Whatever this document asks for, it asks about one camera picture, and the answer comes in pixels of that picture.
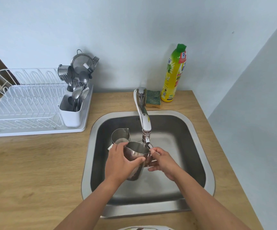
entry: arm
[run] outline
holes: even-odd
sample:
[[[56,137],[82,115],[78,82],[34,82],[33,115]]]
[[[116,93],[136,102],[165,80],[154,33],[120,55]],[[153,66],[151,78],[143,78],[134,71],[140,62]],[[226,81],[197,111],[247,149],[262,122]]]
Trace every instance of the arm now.
[[[182,170],[170,154],[156,147],[150,150],[157,160],[152,162],[148,170],[161,170],[174,181],[186,203],[191,207],[202,228],[218,230],[249,230],[249,228],[228,209],[221,205],[194,178]]]
[[[145,160],[144,157],[139,157],[128,161],[123,155],[126,144],[113,145],[105,164],[105,180],[55,230],[92,230],[95,227],[107,202],[131,172]]]

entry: dish sponge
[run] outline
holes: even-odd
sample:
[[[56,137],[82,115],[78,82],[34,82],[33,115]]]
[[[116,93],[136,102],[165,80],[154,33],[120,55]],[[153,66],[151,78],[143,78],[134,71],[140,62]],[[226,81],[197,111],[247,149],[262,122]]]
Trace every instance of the dish sponge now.
[[[147,90],[146,106],[161,108],[160,91]]]

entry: sink rim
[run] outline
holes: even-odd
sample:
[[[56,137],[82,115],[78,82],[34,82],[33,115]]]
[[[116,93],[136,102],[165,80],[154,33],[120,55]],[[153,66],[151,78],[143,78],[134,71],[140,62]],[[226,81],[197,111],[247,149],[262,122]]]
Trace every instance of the sink rim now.
[[[214,174],[205,154],[205,151],[202,148],[196,130],[192,122],[180,112],[173,110],[156,110],[148,111],[148,115],[171,115],[181,119],[188,127],[192,139],[194,141],[195,147],[197,149],[199,158],[202,162],[203,168],[206,174],[206,183],[204,189],[214,195],[215,192],[215,179]],[[111,112],[101,116],[91,128],[90,137],[88,141],[87,155],[84,164],[84,170],[81,181],[81,195],[84,199],[92,193],[90,182],[91,182],[91,171],[92,164],[94,159],[95,145],[97,132],[99,127],[103,122],[111,118],[118,117],[127,117],[127,116],[138,116],[137,111],[127,111],[127,112]],[[185,199],[178,199],[173,201],[162,201],[162,202],[152,202],[152,203],[140,203],[140,204],[130,204],[130,205],[106,205],[104,211],[101,215],[101,218],[112,218],[112,217],[121,217],[121,216],[133,216],[133,215],[147,215],[147,214],[156,214],[164,212],[175,212],[175,211],[185,211],[190,210],[190,207],[186,204]]]

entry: green bottle cap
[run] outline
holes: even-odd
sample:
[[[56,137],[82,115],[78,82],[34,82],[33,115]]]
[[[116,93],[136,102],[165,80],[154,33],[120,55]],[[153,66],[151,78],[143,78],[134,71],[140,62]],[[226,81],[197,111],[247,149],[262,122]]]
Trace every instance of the green bottle cap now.
[[[186,50],[186,45],[178,43],[176,50],[177,52],[184,52]]]

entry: wooden countertop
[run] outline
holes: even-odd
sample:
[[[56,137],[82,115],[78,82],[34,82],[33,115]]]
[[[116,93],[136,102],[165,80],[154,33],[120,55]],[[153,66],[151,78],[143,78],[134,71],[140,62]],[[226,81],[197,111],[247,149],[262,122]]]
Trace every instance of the wooden countertop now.
[[[177,91],[161,109],[179,111],[192,121],[215,176],[214,197],[251,229],[262,229],[193,92]],[[0,137],[0,229],[53,229],[62,221],[82,201],[91,127],[104,114],[120,111],[136,111],[132,92],[94,93],[83,132]],[[200,229],[190,211],[100,219],[95,229],[133,225]]]

